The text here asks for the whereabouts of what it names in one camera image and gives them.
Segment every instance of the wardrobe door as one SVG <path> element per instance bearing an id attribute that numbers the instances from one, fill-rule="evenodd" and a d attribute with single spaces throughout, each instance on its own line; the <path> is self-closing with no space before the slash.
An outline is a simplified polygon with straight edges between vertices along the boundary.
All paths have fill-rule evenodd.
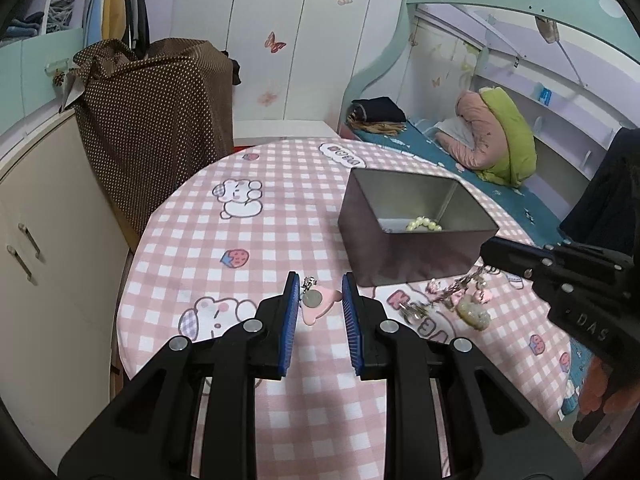
<path id="1" fill-rule="evenodd" d="M 53 86 L 57 69 L 63 72 L 73 56 L 82 50 L 82 28 L 43 34 L 22 43 L 22 99 L 24 114 L 62 95 L 62 88 Z"/>
<path id="2" fill-rule="evenodd" d="M 75 117 L 51 130 L 0 180 L 0 203 L 28 248 L 30 265 L 55 278 L 101 339 L 110 340 L 129 248 Z"/>
<path id="3" fill-rule="evenodd" d="M 55 472 L 109 402 L 110 338 L 33 263 L 1 212 L 0 241 L 0 396 Z"/>
<path id="4" fill-rule="evenodd" d="M 21 56 L 21 41 L 0 47 L 0 136 L 24 117 Z"/>

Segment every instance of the folded clothes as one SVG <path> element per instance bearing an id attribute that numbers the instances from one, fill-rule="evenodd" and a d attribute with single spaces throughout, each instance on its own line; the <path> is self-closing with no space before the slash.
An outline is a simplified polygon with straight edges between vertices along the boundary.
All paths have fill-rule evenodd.
<path id="1" fill-rule="evenodd" d="M 22 18 L 20 21 L 23 23 L 37 23 L 38 25 L 41 25 L 43 18 L 44 18 L 44 12 L 39 10 L 38 12 L 34 12 L 33 14 L 30 14 L 26 18 Z"/>
<path id="2" fill-rule="evenodd" d="M 361 123 L 405 123 L 406 116 L 389 97 L 355 99 L 349 110 Z"/>
<path id="3" fill-rule="evenodd" d="M 30 27 L 14 27 L 10 25 L 2 35 L 3 38 L 33 38 L 38 35 L 35 28 Z"/>
<path id="4" fill-rule="evenodd" d="M 369 132 L 370 134 L 388 135 L 391 137 L 395 137 L 399 132 L 406 129 L 406 125 L 404 123 L 363 123 L 361 121 L 356 121 L 353 115 L 347 117 L 347 124 L 352 130 L 362 130 L 364 132 Z"/>
<path id="5" fill-rule="evenodd" d="M 21 27 L 21 28 L 34 28 L 35 30 L 40 30 L 39 23 L 26 23 L 22 20 L 18 20 L 17 18 L 12 19 L 9 22 L 9 26 L 11 27 Z"/>
<path id="6" fill-rule="evenodd" d="M 52 0 L 49 4 L 47 32 L 67 30 L 74 10 L 75 0 Z"/>

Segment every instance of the metal screw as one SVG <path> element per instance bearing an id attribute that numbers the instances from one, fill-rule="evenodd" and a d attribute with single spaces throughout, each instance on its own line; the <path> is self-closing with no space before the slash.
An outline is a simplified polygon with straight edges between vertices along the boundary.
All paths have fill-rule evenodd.
<path id="1" fill-rule="evenodd" d="M 455 348 L 458 352 L 470 352 L 473 347 L 474 346 L 471 344 L 471 341 L 463 337 L 459 337 L 458 339 L 453 341 L 453 348 Z"/>
<path id="2" fill-rule="evenodd" d="M 259 319 L 251 318 L 247 319 L 243 324 L 245 332 L 258 332 L 262 329 L 262 322 Z"/>
<path id="3" fill-rule="evenodd" d="M 172 338 L 171 341 L 169 341 L 169 348 L 171 350 L 179 352 L 180 350 L 184 350 L 185 348 L 187 348 L 188 344 L 189 344 L 189 340 L 185 338 L 185 336 L 178 335 Z"/>
<path id="4" fill-rule="evenodd" d="M 398 323 L 396 323 L 392 319 L 385 319 L 382 323 L 380 323 L 380 330 L 388 334 L 393 334 L 394 332 L 397 332 L 399 328 L 400 327 L 398 326 Z"/>

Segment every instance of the pink checkered tablecloth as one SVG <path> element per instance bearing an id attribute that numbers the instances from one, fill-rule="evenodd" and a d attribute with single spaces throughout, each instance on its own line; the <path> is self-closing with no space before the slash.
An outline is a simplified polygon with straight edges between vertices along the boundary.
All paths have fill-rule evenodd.
<path id="1" fill-rule="evenodd" d="M 257 146 L 199 171 L 152 215 L 118 311 L 127 374 L 178 332 L 203 340 L 252 317 L 261 300 L 282 293 L 290 270 L 340 289 L 350 267 L 337 220 L 355 166 L 453 176 L 495 219 L 500 236 L 531 243 L 489 197 L 409 153 L 329 139 Z M 362 292 L 402 321 L 389 299 L 401 290 L 418 301 L 425 287 Z M 488 276 L 488 289 L 492 322 L 484 332 L 443 308 L 420 333 L 442 342 L 471 339 L 551 420 L 564 396 L 568 367 L 561 356 L 570 352 L 569 337 L 546 320 L 548 307 L 530 283 L 500 273 Z M 299 316 L 287 377 L 256 387 L 258 477 L 382 478 L 385 411 L 385 383 L 361 382 L 353 373 L 340 303 L 313 327 Z"/>

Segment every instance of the gray tin box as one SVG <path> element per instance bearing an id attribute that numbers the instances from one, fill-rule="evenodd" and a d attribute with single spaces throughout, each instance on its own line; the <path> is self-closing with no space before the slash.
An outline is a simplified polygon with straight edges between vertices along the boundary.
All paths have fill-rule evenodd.
<path id="1" fill-rule="evenodd" d="M 442 226 L 405 231 L 425 216 Z M 351 170 L 338 227 L 360 286 L 411 283 L 465 274 L 498 225 L 453 178 L 401 171 Z"/>

